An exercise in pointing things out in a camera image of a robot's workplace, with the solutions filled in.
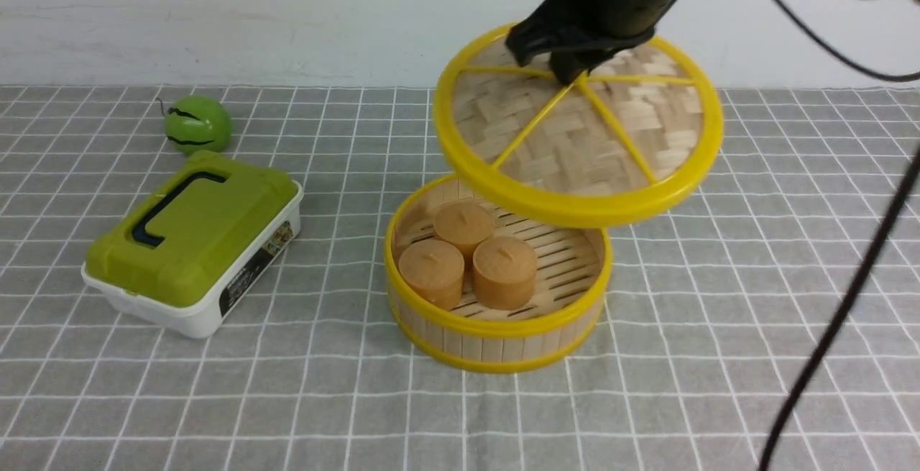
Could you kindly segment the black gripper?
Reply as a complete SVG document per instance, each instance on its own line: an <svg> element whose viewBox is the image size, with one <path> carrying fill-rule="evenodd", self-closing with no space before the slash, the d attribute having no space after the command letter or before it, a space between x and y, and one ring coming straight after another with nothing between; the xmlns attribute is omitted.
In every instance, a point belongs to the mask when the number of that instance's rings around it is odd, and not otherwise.
<svg viewBox="0 0 920 471"><path fill-rule="evenodd" d="M510 28L506 48L519 67L548 54L556 81L572 84L619 52L646 44L677 0L543 0Z"/></svg>

